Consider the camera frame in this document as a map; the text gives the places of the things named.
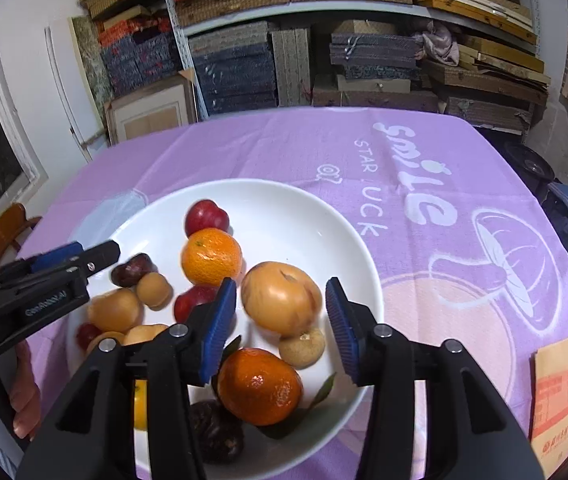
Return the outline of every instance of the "metal screw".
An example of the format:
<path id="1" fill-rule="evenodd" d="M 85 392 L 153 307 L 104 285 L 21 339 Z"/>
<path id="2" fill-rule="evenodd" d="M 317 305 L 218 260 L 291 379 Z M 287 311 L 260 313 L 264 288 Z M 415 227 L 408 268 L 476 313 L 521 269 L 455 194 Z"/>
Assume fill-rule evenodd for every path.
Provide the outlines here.
<path id="1" fill-rule="evenodd" d="M 168 333 L 171 334 L 173 337 L 184 337 L 189 333 L 189 327 L 186 325 L 177 324 L 173 325 L 168 329 Z"/>
<path id="2" fill-rule="evenodd" d="M 444 343 L 444 346 L 446 347 L 446 350 L 448 350 L 452 354 L 459 354 L 459 352 L 464 349 L 462 344 L 457 339 L 447 339 Z"/>
<path id="3" fill-rule="evenodd" d="M 102 352 L 110 352 L 111 350 L 115 349 L 116 345 L 117 342 L 115 341 L 115 339 L 109 337 L 108 339 L 102 339 L 100 341 L 99 348 Z"/>
<path id="4" fill-rule="evenodd" d="M 390 337 L 393 335 L 393 329 L 387 324 L 380 323 L 379 325 L 375 325 L 373 333 L 378 337 Z"/>

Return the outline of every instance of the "apple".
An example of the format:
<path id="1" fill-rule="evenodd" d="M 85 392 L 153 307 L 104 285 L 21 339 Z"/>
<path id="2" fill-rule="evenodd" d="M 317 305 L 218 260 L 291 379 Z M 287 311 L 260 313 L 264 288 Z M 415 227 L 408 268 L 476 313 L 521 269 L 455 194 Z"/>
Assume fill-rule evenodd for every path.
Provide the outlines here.
<path id="1" fill-rule="evenodd" d="M 207 227 L 227 232 L 229 225 L 228 213 L 212 200 L 195 202 L 186 213 L 184 221 L 184 229 L 188 237 Z"/>
<path id="2" fill-rule="evenodd" d="M 102 331 L 97 328 L 93 323 L 83 323 L 77 329 L 75 333 L 75 340 L 79 348 L 86 352 L 88 345 L 91 344 L 91 341 L 95 339 L 98 335 L 101 335 Z"/>
<path id="3" fill-rule="evenodd" d="M 216 286 L 195 285 L 190 287 L 189 290 L 180 294 L 175 300 L 175 306 L 173 307 L 175 322 L 186 322 L 193 307 L 204 303 L 211 303 L 215 300 L 216 295 Z"/>

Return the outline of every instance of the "mushroom print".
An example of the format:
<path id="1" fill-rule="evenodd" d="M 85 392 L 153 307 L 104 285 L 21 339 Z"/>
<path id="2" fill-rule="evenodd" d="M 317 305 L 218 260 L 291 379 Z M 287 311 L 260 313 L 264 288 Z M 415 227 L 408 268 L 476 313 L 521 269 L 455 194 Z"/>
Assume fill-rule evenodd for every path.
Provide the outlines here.
<path id="1" fill-rule="evenodd" d="M 486 291 L 482 299 L 506 303 L 539 335 L 553 330 L 561 311 L 561 280 L 544 238 L 526 221 L 502 210 L 477 209 L 472 224 L 477 258 L 433 253 L 428 271 L 464 279 L 474 276 L 471 281 Z M 441 301 L 451 308 L 472 308 L 479 300 Z"/>

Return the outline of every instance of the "paper bag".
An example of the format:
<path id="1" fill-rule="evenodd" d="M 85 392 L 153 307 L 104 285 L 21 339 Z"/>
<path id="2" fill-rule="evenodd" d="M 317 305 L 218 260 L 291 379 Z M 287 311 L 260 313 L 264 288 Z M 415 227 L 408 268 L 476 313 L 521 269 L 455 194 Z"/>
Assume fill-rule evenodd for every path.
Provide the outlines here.
<path id="1" fill-rule="evenodd" d="M 568 339 L 541 348 L 534 369 L 531 445 L 548 478 L 568 457 Z"/>

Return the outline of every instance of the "green leaf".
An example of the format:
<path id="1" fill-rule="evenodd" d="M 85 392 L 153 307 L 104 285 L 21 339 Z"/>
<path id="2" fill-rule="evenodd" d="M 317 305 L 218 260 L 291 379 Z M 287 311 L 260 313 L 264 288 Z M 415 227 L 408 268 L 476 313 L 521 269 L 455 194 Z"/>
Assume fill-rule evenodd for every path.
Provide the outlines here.
<path id="1" fill-rule="evenodd" d="M 281 422 L 271 424 L 270 426 L 257 426 L 257 429 L 273 440 L 281 440 L 285 436 L 290 435 L 302 423 L 310 411 L 317 406 L 317 404 L 326 400 L 326 397 L 328 397 L 329 393 L 333 389 L 335 375 L 337 374 L 334 373 L 324 381 L 308 408 L 298 408 Z"/>
<path id="2" fill-rule="evenodd" d="M 225 346 L 224 351 L 222 352 L 222 358 L 219 362 L 219 367 L 221 368 L 226 361 L 232 354 L 237 352 L 241 346 L 241 335 L 238 335 L 235 339 L 233 339 L 228 345 Z M 213 389 L 213 393 L 219 400 L 219 396 L 217 394 L 217 374 L 210 378 L 210 385 Z"/>
<path id="3" fill-rule="evenodd" d="M 336 375 L 337 372 L 335 372 L 333 375 L 331 375 L 328 379 L 324 381 L 324 383 L 321 385 L 320 391 L 317 392 L 317 395 L 315 395 L 313 402 L 311 402 L 311 405 L 308 407 L 309 410 L 313 409 L 315 406 L 317 406 L 317 404 L 319 404 L 323 400 L 326 400 L 326 397 L 329 396 L 331 390 L 333 389 L 333 384 L 335 384 Z"/>

